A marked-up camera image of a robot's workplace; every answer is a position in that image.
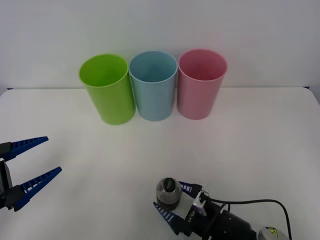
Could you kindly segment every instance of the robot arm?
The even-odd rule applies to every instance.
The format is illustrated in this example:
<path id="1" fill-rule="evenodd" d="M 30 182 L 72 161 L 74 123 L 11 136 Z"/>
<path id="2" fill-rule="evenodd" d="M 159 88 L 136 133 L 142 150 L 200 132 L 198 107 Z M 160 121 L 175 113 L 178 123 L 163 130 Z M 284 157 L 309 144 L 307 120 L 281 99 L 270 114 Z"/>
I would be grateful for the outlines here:
<path id="1" fill-rule="evenodd" d="M 194 199 L 185 219 L 170 211 L 178 205 L 182 192 Z M 203 190 L 201 185 L 178 182 L 173 178 L 161 180 L 157 186 L 156 195 L 158 203 L 154 202 L 153 205 L 176 235 L 183 232 L 189 237 L 194 232 L 203 240 L 289 239 L 280 230 L 273 227 L 262 227 L 257 233 L 252 230 L 248 222 L 230 213 L 230 204 L 270 202 L 268 199 L 247 203 L 218 201 L 222 203 L 222 205 L 218 205 L 216 204 L 217 200 L 210 198 L 209 193 Z M 226 205 L 229 206 L 228 210 L 223 210 Z M 288 231 L 289 236 L 291 236 L 290 224 L 288 225 Z"/>
<path id="2" fill-rule="evenodd" d="M 0 144 L 0 158 L 3 159 L 0 160 L 0 209 L 7 207 L 9 210 L 13 208 L 15 212 L 20 210 L 36 193 L 62 171 L 61 167 L 57 167 L 23 184 L 16 186 L 12 184 L 6 162 L 48 140 L 48 137 L 43 136 Z"/>

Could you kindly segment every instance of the plastic cup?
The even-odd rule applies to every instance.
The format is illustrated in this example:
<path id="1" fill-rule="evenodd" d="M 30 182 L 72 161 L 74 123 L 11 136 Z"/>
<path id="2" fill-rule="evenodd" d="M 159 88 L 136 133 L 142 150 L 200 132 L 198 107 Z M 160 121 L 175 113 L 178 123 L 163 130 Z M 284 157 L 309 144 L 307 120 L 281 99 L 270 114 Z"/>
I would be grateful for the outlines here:
<path id="1" fill-rule="evenodd" d="M 101 119 L 108 124 L 123 124 L 136 111 L 128 74 L 128 63 L 114 54 L 94 56 L 79 71 Z"/>
<path id="2" fill-rule="evenodd" d="M 177 70 L 176 59 L 162 51 L 147 51 L 131 61 L 135 102 L 144 119 L 161 121 L 171 114 Z"/>
<path id="3" fill-rule="evenodd" d="M 208 49 L 193 49 L 179 60 L 177 108 L 188 119 L 207 117 L 227 72 L 227 61 Z"/>

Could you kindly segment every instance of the white surface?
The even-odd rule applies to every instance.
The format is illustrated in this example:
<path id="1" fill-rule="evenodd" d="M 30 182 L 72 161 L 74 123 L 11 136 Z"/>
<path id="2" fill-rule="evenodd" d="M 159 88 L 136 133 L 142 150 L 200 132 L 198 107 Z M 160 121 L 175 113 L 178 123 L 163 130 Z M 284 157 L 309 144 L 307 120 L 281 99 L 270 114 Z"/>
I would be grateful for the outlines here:
<path id="1" fill-rule="evenodd" d="M 0 210 L 0 239 L 174 240 L 152 204 L 166 176 L 206 184 L 216 199 L 277 199 L 294 240 L 319 239 L 320 106 L 305 88 L 223 88 L 204 120 L 175 109 L 108 125 L 83 89 L 9 90 L 0 111 L 0 143 L 49 137 L 8 162 L 14 185 L 62 167 L 22 210 Z M 231 211 L 287 233 L 276 204 Z"/>
<path id="2" fill-rule="evenodd" d="M 319 85 L 319 0 L 2 0 L 0 87 L 78 88 L 88 58 L 211 48 L 224 86 Z"/>

